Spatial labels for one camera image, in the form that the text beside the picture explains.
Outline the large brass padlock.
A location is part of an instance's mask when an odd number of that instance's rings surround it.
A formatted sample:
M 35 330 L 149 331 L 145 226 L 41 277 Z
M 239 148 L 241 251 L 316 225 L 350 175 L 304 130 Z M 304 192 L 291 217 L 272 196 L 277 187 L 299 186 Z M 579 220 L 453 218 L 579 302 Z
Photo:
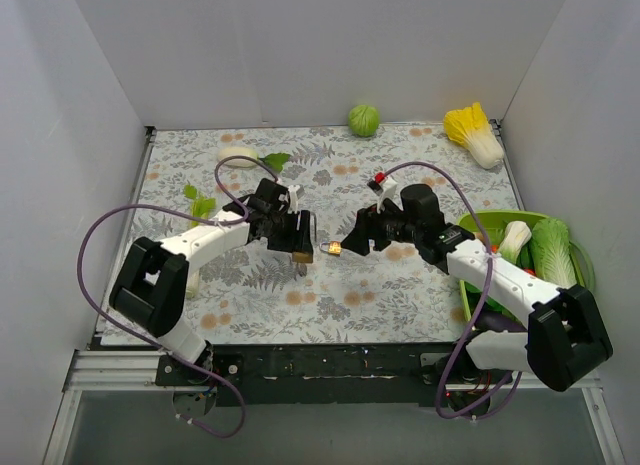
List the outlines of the large brass padlock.
M 316 240 L 315 214 L 309 210 L 301 210 L 297 215 L 294 227 L 292 260 L 295 263 L 312 263 Z

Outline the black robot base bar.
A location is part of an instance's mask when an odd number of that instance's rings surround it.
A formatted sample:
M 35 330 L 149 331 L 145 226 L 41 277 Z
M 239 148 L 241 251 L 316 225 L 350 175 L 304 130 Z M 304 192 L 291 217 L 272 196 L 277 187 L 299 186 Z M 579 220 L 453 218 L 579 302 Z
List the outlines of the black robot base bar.
M 249 405 L 435 402 L 452 342 L 212 345 L 200 366 Z

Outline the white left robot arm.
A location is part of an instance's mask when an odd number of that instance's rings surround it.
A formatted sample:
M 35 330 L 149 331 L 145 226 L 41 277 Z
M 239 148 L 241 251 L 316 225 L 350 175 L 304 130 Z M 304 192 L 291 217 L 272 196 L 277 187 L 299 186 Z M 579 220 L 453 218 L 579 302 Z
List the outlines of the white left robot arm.
M 224 206 L 208 224 L 131 245 L 109 297 L 111 308 L 154 337 L 193 385 L 213 371 L 208 346 L 183 317 L 188 279 L 226 252 L 265 239 L 272 251 L 289 253 L 296 265 L 313 261 L 313 213 L 300 206 L 304 188 L 263 179 L 254 193 Z

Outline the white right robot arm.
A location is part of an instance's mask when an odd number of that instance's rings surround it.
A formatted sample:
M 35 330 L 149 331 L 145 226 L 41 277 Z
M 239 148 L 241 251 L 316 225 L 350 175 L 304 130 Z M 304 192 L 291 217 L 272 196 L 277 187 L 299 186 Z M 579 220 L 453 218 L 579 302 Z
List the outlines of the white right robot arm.
M 443 273 L 477 288 L 504 306 L 524 329 L 481 331 L 461 338 L 452 358 L 454 374 L 475 382 L 488 370 L 534 374 L 554 391 L 565 391 L 607 361 L 613 347 L 594 296 L 535 278 L 502 257 L 490 255 L 474 234 L 448 223 L 432 189 L 414 184 L 398 189 L 391 178 L 371 180 L 375 204 L 357 212 L 344 249 L 361 256 L 393 242 L 410 243 Z

